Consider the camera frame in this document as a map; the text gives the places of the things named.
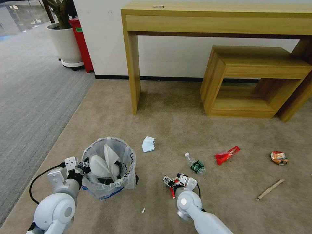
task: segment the carpet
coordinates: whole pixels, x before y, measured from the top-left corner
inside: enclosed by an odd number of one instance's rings
[[[287,123],[277,117],[207,117],[200,83],[142,81],[141,86],[138,112],[133,116],[127,80],[96,80],[39,168],[37,173],[66,157],[81,159],[86,147],[106,136],[123,139],[136,153],[136,189],[124,189],[104,202],[80,191],[75,222],[67,233],[195,234],[193,223],[177,215],[176,201],[162,181],[164,175],[175,177],[178,172],[198,180],[204,209],[233,233],[312,230],[312,127],[307,124],[312,117],[311,100]],[[143,153],[146,136],[155,138],[155,150]],[[214,155],[235,145],[240,152],[217,166]],[[274,164],[269,156],[272,150],[284,151],[289,164]],[[205,164],[204,175],[190,170],[185,152]],[[285,182],[256,201],[279,179]],[[33,188],[39,201],[51,192],[47,176]],[[0,233],[25,233],[35,208],[25,191]]]
[[[47,25],[0,42],[0,225],[95,80],[62,66]]]

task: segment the red snack wrapper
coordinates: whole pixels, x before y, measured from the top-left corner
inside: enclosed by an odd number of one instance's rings
[[[224,163],[226,160],[228,160],[230,157],[232,157],[234,154],[237,154],[237,152],[240,150],[238,146],[234,146],[232,149],[230,149],[227,152],[218,153],[215,155],[215,158],[217,159],[217,163],[220,166],[222,163]]]
[[[284,152],[275,150],[271,153],[271,159],[279,166],[286,165],[288,163],[288,159]]]

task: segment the green bottle label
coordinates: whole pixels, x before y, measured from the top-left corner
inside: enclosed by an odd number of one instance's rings
[[[196,161],[192,166],[191,169],[195,171],[196,173],[199,172],[200,169],[204,168],[204,164],[202,164],[200,161]]]

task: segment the gray carpet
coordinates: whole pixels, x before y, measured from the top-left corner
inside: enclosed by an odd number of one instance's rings
[[[47,25],[0,42],[0,225],[94,82],[62,66]]]

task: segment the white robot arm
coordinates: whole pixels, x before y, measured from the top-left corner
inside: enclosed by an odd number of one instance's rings
[[[165,176],[163,181],[174,188],[178,215],[186,221],[192,218],[199,234],[233,234],[217,216],[203,210],[200,197],[193,192],[197,185],[195,179],[178,174],[175,179]]]
[[[53,194],[38,204],[26,234],[62,234],[73,223],[81,181],[90,168],[86,163],[78,166],[75,157],[66,158],[64,162],[66,168],[48,174]]]
[[[181,212],[183,215],[190,216],[199,234],[233,234],[217,216],[202,211],[201,202],[196,193],[184,190],[177,199],[178,214]]]

